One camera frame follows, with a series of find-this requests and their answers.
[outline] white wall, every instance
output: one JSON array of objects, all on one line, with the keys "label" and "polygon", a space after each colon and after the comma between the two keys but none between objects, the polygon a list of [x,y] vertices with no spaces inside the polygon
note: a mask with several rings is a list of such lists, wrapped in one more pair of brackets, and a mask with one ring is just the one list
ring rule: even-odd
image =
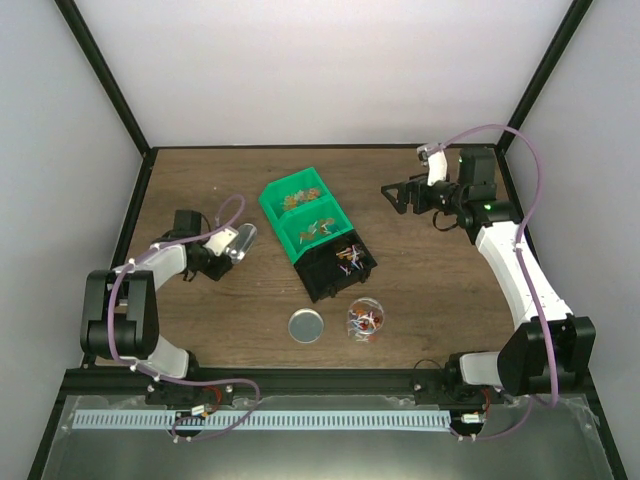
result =
[{"label": "white wall", "polygon": [[[594,2],[524,131],[544,154],[532,235],[552,283],[597,328],[590,368],[629,478],[640,478],[640,3]],[[535,171],[509,155],[524,204]]]},{"label": "white wall", "polygon": [[158,146],[419,142],[506,122],[570,1],[77,3]]},{"label": "white wall", "polygon": [[0,6],[0,476],[26,478],[79,365],[84,280],[109,265],[140,156],[53,1]]}]

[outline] white robotic arm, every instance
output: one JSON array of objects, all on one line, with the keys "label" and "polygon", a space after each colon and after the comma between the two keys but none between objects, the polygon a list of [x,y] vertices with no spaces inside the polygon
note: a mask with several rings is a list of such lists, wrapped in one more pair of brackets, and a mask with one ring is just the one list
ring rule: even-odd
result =
[{"label": "white robotic arm", "polygon": [[[516,258],[516,248],[522,250],[524,262],[540,298],[546,318],[564,319],[573,312],[555,292],[534,258],[529,244],[523,241],[516,247],[518,225],[514,222],[494,223],[482,227],[475,245],[487,260],[502,289],[511,316],[514,330],[523,322],[530,322],[538,316],[538,310],[531,298],[522,269]],[[493,385],[502,387],[498,374],[500,352],[470,353],[460,357],[462,379],[469,385]]]},{"label": "white robotic arm", "polygon": [[[174,275],[182,273],[186,279],[189,271],[194,275],[203,272],[209,278],[219,280],[245,257],[257,234],[255,226],[244,224],[238,230],[227,227],[209,237],[204,244],[176,243],[176,238],[186,239],[199,234],[199,227],[193,230],[194,224],[200,225],[200,214],[178,211],[174,227],[182,225],[182,229],[169,232],[169,238],[153,244],[146,255],[113,270],[89,275],[81,328],[81,345],[86,353],[110,357],[105,300],[111,295],[115,276],[126,267],[124,281],[128,286],[120,289],[116,303],[116,307],[126,313],[117,313],[114,319],[120,357],[131,364],[132,370],[142,367],[154,378],[182,379],[187,376],[189,353],[160,335],[155,292]],[[184,225],[191,225],[192,230],[185,230]]]},{"label": "white robotic arm", "polygon": [[[500,352],[452,354],[445,366],[448,378],[453,379],[450,383],[504,387],[512,395],[546,393],[554,370],[547,361],[551,350],[558,385],[567,390],[577,387],[587,372],[595,329],[588,317],[573,316],[547,281],[529,245],[516,244],[520,216],[510,201],[496,199],[494,153],[488,148],[462,149],[457,182],[449,181],[442,147],[423,145],[418,148],[418,157],[429,167],[427,174],[383,186],[381,193],[400,214],[412,204],[415,214],[435,211],[433,224],[441,231],[453,227],[465,230],[495,274],[515,329]],[[436,221],[440,213],[455,215],[456,223],[439,228]],[[516,256],[518,250],[543,312],[533,302]],[[548,320],[551,342],[545,339],[540,313]]]}]

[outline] metal tin lid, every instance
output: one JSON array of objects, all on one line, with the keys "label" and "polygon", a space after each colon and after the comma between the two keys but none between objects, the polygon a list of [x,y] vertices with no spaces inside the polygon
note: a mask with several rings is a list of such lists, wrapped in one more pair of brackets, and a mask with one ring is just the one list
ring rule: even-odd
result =
[{"label": "metal tin lid", "polygon": [[289,333],[296,342],[313,343],[324,330],[324,321],[318,312],[301,308],[289,319]]}]

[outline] white cable tray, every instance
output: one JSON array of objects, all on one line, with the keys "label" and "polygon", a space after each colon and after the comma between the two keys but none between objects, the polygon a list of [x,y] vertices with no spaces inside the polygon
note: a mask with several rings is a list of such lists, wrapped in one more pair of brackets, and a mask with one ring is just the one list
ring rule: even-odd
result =
[{"label": "white cable tray", "polygon": [[[218,411],[201,419],[187,419],[178,430],[222,430],[238,420],[243,411]],[[78,410],[73,428],[79,430],[166,430],[176,411]],[[401,430],[448,432],[448,411],[257,411],[238,430]]]}]

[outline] wooden table surface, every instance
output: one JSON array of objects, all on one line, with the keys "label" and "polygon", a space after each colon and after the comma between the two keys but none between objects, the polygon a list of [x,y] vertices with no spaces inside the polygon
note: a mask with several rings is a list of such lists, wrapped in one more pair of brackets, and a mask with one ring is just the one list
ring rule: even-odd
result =
[{"label": "wooden table surface", "polygon": [[[455,179],[457,151],[447,157]],[[365,284],[315,305],[258,203],[267,183],[310,166],[378,262]],[[423,172],[410,148],[160,150],[130,256],[171,228],[176,209],[213,219],[233,193],[247,199],[240,221],[258,227],[248,256],[220,282],[176,276],[158,291],[162,335],[193,351],[201,365],[220,367],[405,368],[424,357],[444,362],[455,352],[499,350],[513,331],[511,315],[466,234],[438,232],[430,213],[398,215],[380,194],[381,185]],[[506,198],[497,169],[496,178],[499,197]],[[363,296],[377,299],[386,313],[371,344],[346,334],[347,308]],[[304,307],[317,310],[325,324],[308,345],[287,330],[291,314]]]}]

